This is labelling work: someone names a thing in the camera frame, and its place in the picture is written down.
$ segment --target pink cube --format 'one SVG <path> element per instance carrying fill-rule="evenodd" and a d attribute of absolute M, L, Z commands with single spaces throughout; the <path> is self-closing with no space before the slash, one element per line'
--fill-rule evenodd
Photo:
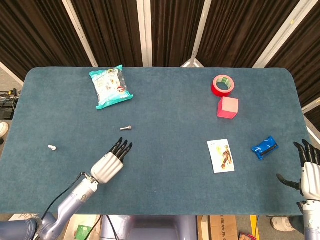
<path fill-rule="evenodd" d="M 217 116 L 225 119 L 233 119 L 238 113 L 238 103 L 239 100 L 237 98 L 222 97 L 218 104 Z"/>

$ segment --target shoe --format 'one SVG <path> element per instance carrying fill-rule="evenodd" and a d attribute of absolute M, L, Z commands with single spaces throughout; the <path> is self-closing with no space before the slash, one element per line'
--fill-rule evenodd
<path fill-rule="evenodd" d="M 292 232 L 295 230 L 290 224 L 288 216 L 275 216 L 271 218 L 271 225 L 275 230 L 280 232 Z"/>
<path fill-rule="evenodd" d="M 9 124 L 6 122 L 0 122 L 0 138 L 2 138 L 9 130 Z"/>

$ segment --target tabletop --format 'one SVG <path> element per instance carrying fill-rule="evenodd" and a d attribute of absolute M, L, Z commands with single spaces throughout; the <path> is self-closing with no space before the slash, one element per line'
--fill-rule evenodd
<path fill-rule="evenodd" d="M 105 69 L 41 67 L 28 73 L 0 160 L 0 213 L 43 213 L 123 137 L 133 142 L 123 169 L 99 185 L 79 213 L 300 214 L 296 202 L 303 197 L 276 177 L 299 181 L 293 141 L 308 139 L 286 69 L 124 67 L 133 99 L 97 110 L 89 72 Z M 211 92 L 217 75 L 235 82 L 234 119 L 217 117 L 220 98 Z M 119 130 L 128 125 L 132 130 Z M 260 161 L 251 147 L 268 136 L 279 148 Z M 207 141 L 221 139 L 228 139 L 235 171 L 214 174 Z"/>

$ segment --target red cube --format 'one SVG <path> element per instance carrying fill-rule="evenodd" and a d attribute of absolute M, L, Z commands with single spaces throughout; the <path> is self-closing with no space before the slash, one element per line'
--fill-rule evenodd
<path fill-rule="evenodd" d="M 225 119 L 233 119 L 238 114 L 238 103 L 237 98 L 222 97 L 218 104 L 217 116 Z"/>

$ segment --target dark curtain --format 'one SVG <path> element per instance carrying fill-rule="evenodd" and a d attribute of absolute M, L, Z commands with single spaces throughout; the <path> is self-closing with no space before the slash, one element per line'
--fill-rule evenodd
<path fill-rule="evenodd" d="M 24 81 L 46 66 L 91 66 L 60 0 L 0 1 L 0 61 Z"/>
<path fill-rule="evenodd" d="M 302 107 L 320 97 L 320 1 L 267 67 L 286 68 L 291 72 Z"/>
<path fill-rule="evenodd" d="M 191 58 L 204 0 L 151 0 L 154 67 L 180 67 Z"/>
<path fill-rule="evenodd" d="M 72 0 L 101 67 L 142 67 L 136 0 Z"/>
<path fill-rule="evenodd" d="M 320 106 L 304 114 L 306 118 L 320 131 Z"/>
<path fill-rule="evenodd" d="M 299 0 L 212 0 L 196 58 L 205 67 L 251 68 Z"/>

